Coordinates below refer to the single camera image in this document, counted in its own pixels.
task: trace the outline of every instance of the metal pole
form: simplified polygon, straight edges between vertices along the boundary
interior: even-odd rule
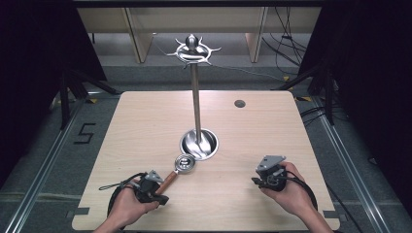
[[[190,64],[191,90],[193,94],[194,123],[196,125],[196,143],[201,142],[200,105],[199,105],[199,78],[197,77],[197,64]]]

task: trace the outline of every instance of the metal base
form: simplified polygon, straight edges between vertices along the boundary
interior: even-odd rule
[[[202,141],[197,143],[196,130],[188,131],[181,139],[180,147],[182,153],[189,153],[194,156],[195,160],[205,160],[213,155],[219,147],[219,141],[216,134],[208,129],[202,129]]]

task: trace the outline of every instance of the person's right hand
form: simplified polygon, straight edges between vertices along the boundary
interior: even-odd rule
[[[106,220],[93,233],[117,232],[120,228],[137,221],[147,212],[156,209],[158,205],[158,202],[141,203],[137,200],[133,187],[127,184],[116,197]]]
[[[293,172],[301,181],[305,181],[292,163],[284,161],[281,162],[280,165],[285,166],[287,171]],[[288,177],[292,178],[293,175],[288,173]],[[310,232],[332,232],[325,219],[313,206],[306,190],[299,184],[293,181],[287,181],[285,188],[280,192],[264,187],[260,190],[279,203],[285,211],[292,215],[298,216],[303,223],[305,223]]]
[[[287,171],[293,172],[303,182],[305,181],[292,163],[283,161],[280,165],[285,166]],[[288,173],[288,177],[293,178],[293,175]],[[301,217],[307,212],[316,211],[306,190],[293,181],[287,181],[285,188],[280,192],[264,187],[260,190],[292,215]]]

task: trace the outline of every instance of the small circular object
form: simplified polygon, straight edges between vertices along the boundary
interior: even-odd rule
[[[184,153],[179,155],[175,160],[175,167],[179,172],[188,172],[194,167],[195,159],[193,155]]]
[[[236,100],[234,102],[234,106],[236,106],[237,108],[243,108],[246,106],[246,103],[243,100]]]

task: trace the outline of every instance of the cable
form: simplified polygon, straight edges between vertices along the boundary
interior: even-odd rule
[[[293,63],[296,66],[300,65],[299,63],[297,63],[296,61],[292,60],[290,57],[288,57],[287,55],[285,55],[284,53],[279,51],[279,47],[277,49],[275,49],[272,46],[270,46],[269,43],[267,43],[266,40],[263,37],[261,39],[264,41],[264,43],[266,43],[270,47],[271,50],[275,51],[276,54],[279,54],[279,55],[283,56],[285,59],[287,59],[288,61],[290,61],[291,63]]]
[[[294,41],[292,38],[292,31],[291,31],[291,8],[290,7],[286,7],[286,12],[287,12],[287,22],[286,22],[286,28],[289,28],[289,35],[290,35],[290,39],[292,42],[292,47],[293,47],[293,52],[294,55],[296,56],[296,59],[300,65],[300,61],[302,60],[302,56],[300,55],[299,51],[296,49],[296,46],[294,45]]]
[[[348,211],[348,209],[346,208],[346,206],[343,204],[343,202],[340,200],[340,198],[337,196],[337,194],[333,191],[333,189],[330,187],[329,184],[326,183],[326,187],[327,189],[329,189],[329,191],[332,193],[332,195],[336,198],[336,200],[339,202],[339,204],[342,206],[343,210],[345,210],[346,214],[348,214],[349,218],[352,220],[352,222],[354,223],[354,225],[357,227],[357,229],[359,230],[360,233],[362,233],[363,231],[361,230],[361,227],[358,225],[358,223],[355,221],[354,217],[352,216],[352,214]]]
[[[308,126],[309,124],[311,124],[315,119],[323,116],[324,114],[325,114],[325,113],[321,113],[321,114],[319,114],[319,115],[317,115],[317,116],[315,116],[315,117],[313,117],[313,118],[311,118],[311,119],[308,119],[308,120],[306,120],[306,121],[303,121],[303,124],[305,124],[305,127],[307,127],[307,126]]]
[[[213,65],[213,64],[212,64],[211,66],[218,67],[218,68],[222,68],[222,69],[228,69],[228,70],[237,70],[237,71],[242,71],[242,72],[245,72],[245,73],[248,73],[248,74],[251,74],[251,75],[269,77],[269,78],[272,78],[272,79],[274,79],[274,80],[276,80],[276,81],[281,81],[281,82],[284,82],[284,80],[281,80],[281,79],[276,78],[276,77],[274,77],[274,76],[270,76],[270,75],[266,75],[266,74],[260,74],[260,73],[255,73],[255,72],[251,72],[251,71],[243,70],[243,69],[236,68],[236,67],[230,67],[230,66],[218,66],[218,65]]]
[[[157,47],[158,50],[160,50],[164,55],[167,55],[168,53],[164,52],[155,42],[155,39],[152,40],[152,43]]]
[[[312,109],[306,110],[305,112],[302,112],[302,113],[300,114],[300,117],[305,117],[306,115],[315,113],[316,111],[319,111],[319,110],[323,110],[324,108],[325,108],[325,107],[316,107],[316,108],[312,108]]]
[[[137,178],[137,177],[143,177],[143,176],[146,176],[146,175],[148,175],[148,173],[138,173],[138,174],[135,174],[135,175],[129,177],[128,179],[126,179],[126,180],[124,180],[124,181],[122,181],[122,182],[120,182],[120,183],[113,183],[113,184],[101,186],[101,187],[99,187],[99,190],[109,189],[109,188],[114,187],[114,186],[124,187],[124,186],[125,186],[126,184],[128,184],[131,180],[133,180],[133,179],[135,179],[135,178]]]
[[[293,40],[292,40],[291,30],[289,30],[289,32],[288,32],[288,27],[291,26],[291,22],[290,22],[291,9],[289,7],[286,7],[286,10],[287,10],[287,22],[286,22],[286,24],[284,24],[283,21],[282,21],[281,16],[279,15],[278,9],[275,7],[276,15],[278,16],[278,19],[280,20],[280,22],[282,24],[282,27],[284,29],[284,34],[282,35],[281,42],[283,41],[284,38],[291,39],[294,55],[296,55],[297,62],[300,65],[299,55],[296,54],[295,46],[294,46],[294,43],[293,43]]]
[[[276,39],[276,38],[272,35],[272,33],[269,33],[269,35],[270,35],[270,37],[272,37],[272,39],[273,39],[274,41],[276,41],[277,43],[281,44],[282,46],[289,47],[289,48],[292,48],[292,49],[293,49],[293,46],[290,46],[290,45],[287,45],[287,44],[285,44],[285,43],[280,42],[278,39]],[[303,52],[306,52],[306,50],[303,50],[303,49],[299,49],[299,48],[296,48],[296,49],[297,49],[297,50],[300,50],[300,51],[303,51]]]
[[[315,193],[310,188],[310,186],[306,182],[302,181],[299,177],[297,177],[293,172],[291,172],[291,171],[286,171],[286,172],[292,174],[294,177],[293,178],[290,178],[290,177],[276,177],[276,179],[287,180],[287,181],[291,181],[291,182],[295,182],[295,183],[299,184],[307,192],[307,194],[308,194],[308,196],[309,196],[309,198],[312,202],[313,207],[316,210],[318,210],[318,201],[316,200]]]
[[[275,7],[275,11],[276,11],[276,15],[278,16],[279,20],[281,21],[282,27],[284,28],[284,34],[282,35],[282,39],[285,38],[285,39],[291,40],[291,42],[292,42],[292,47],[293,47],[294,49],[296,49],[296,47],[295,47],[294,44],[297,44],[297,45],[301,46],[302,48],[305,48],[305,49],[306,49],[306,47],[304,47],[304,46],[302,46],[301,44],[299,44],[298,42],[296,42],[296,41],[293,39],[293,37],[292,37],[291,21],[290,21],[291,8],[290,8],[290,7],[287,7],[287,23],[286,23],[286,26],[285,26],[285,24],[283,23],[280,15],[279,15],[278,9],[277,9],[276,7]]]
[[[302,49],[299,49],[299,48],[297,48],[298,50],[301,50],[301,51],[306,51],[307,50],[307,48],[305,47],[305,46],[302,46],[300,43],[298,43],[296,40],[294,40],[292,37],[288,37],[288,38],[285,38],[285,39],[288,39],[288,40],[292,40],[295,44],[297,44],[298,46],[300,46],[301,48],[303,48],[303,50]]]

